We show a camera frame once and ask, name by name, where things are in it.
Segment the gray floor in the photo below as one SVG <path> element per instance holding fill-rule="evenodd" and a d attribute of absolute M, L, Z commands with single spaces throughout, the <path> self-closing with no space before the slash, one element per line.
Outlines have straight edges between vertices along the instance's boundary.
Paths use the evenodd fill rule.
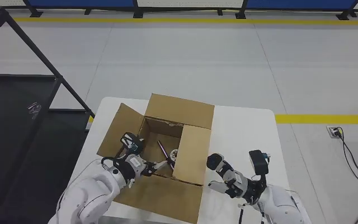
<path fill-rule="evenodd" d="M 79 15 L 49 11 L 44 16 Z M 215 12 L 147 16 L 218 18 Z M 250 16 L 335 19 L 327 13 Z M 20 25 L 94 111 L 105 96 L 148 99 L 155 92 L 217 105 L 267 108 L 276 114 L 357 114 L 358 26 Z M 50 71 L 4 26 L 0 28 L 0 73 Z M 81 108 L 65 89 L 52 107 Z M 358 158 L 358 127 L 342 127 Z M 312 223 L 354 223 L 358 180 L 346 165 L 341 143 L 328 136 L 326 124 L 279 124 L 278 129 L 290 186 L 302 198 Z"/>

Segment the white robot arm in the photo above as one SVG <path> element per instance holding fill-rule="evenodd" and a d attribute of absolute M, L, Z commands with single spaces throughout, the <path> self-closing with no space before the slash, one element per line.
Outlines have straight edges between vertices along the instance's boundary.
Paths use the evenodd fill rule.
<path fill-rule="evenodd" d="M 50 219 L 49 224 L 90 224 L 108 210 L 113 199 L 121 189 L 134 183 L 142 175 L 151 176 L 163 167 L 167 161 L 147 162 L 139 156 L 142 151 L 141 141 L 131 133 L 122 137 L 127 153 L 121 158 L 104 157 L 101 161 L 104 171 L 98 175 L 85 178 L 71 186 L 63 194 L 60 208 Z M 108 168 L 105 160 L 112 160 Z"/>
<path fill-rule="evenodd" d="M 244 198 L 272 224 L 304 224 L 304 220 L 293 197 L 279 186 L 267 186 L 265 174 L 269 173 L 265 156 L 260 150 L 250 151 L 252 165 L 260 180 L 247 179 L 234 170 L 224 157 L 218 153 L 208 157 L 207 167 L 215 170 L 224 180 L 223 183 L 211 181 L 209 188 L 228 194 L 231 198 Z"/>

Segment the yellow stripe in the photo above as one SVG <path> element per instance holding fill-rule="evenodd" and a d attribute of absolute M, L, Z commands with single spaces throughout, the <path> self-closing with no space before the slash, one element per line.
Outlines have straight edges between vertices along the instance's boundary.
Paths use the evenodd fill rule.
<path fill-rule="evenodd" d="M 358 115 L 276 114 L 277 124 L 358 124 Z"/>
<path fill-rule="evenodd" d="M 188 23 L 188 24 L 295 24 L 358 25 L 358 21 L 340 20 L 237 20 L 234 18 L 15 18 L 17 22 L 114 22 L 114 23 Z"/>

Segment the box flap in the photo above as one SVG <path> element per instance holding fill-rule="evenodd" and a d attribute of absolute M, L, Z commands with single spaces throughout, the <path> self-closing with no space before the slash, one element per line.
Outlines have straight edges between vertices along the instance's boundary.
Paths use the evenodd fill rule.
<path fill-rule="evenodd" d="M 114 201 L 135 208 L 197 223 L 202 186 L 162 178 L 142 176 L 131 188 L 121 190 Z"/>
<path fill-rule="evenodd" d="M 123 145 L 120 142 L 120 138 L 126 132 L 138 134 L 143 119 L 143 115 L 139 114 L 127 105 L 121 104 L 100 148 L 98 149 L 97 154 L 103 157 L 114 157 Z"/>
<path fill-rule="evenodd" d="M 152 94 L 145 116 L 211 129 L 214 105 Z"/>
<path fill-rule="evenodd" d="M 184 125 L 173 177 L 194 184 L 204 184 L 211 130 Z"/>

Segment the cardboard box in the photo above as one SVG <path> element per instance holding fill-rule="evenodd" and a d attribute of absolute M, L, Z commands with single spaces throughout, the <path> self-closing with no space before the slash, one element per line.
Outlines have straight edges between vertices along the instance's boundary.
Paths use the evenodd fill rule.
<path fill-rule="evenodd" d="M 115 202 L 196 223 L 204 184 L 214 106 L 152 94 L 145 115 L 121 104 L 102 142 L 98 155 L 115 156 L 125 132 L 145 139 L 141 157 L 161 162 L 178 148 L 175 169 L 165 166 L 151 177 L 142 176 L 123 189 Z"/>

